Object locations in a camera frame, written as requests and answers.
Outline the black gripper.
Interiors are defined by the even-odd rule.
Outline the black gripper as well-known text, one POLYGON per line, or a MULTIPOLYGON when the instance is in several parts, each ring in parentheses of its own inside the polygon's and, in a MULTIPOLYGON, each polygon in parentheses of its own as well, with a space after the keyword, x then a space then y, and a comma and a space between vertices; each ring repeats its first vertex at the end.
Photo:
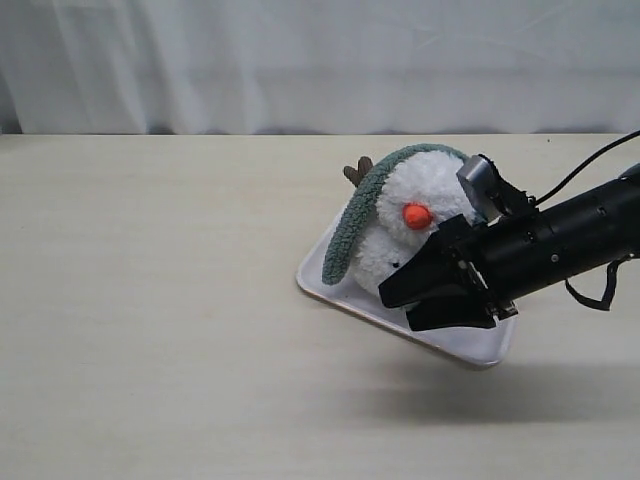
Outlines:
POLYGON ((493 329, 515 316, 513 300, 500 298, 472 243, 488 228, 478 217, 456 215, 439 225, 421 249, 379 285, 382 304, 415 304, 405 316, 412 331, 493 329))

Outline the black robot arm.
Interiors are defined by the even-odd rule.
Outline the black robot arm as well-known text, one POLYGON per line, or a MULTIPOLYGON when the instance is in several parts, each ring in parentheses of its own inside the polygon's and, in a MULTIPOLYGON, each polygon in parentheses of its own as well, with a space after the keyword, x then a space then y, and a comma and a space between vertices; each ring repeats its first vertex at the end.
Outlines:
POLYGON ((523 193, 502 200, 512 212, 493 225, 463 215, 442 222, 380 284, 382 304, 404 309, 413 331, 492 329, 516 315, 515 300, 604 265, 601 299, 567 290, 583 306, 608 310, 619 266, 639 254, 639 168, 544 211, 523 193))

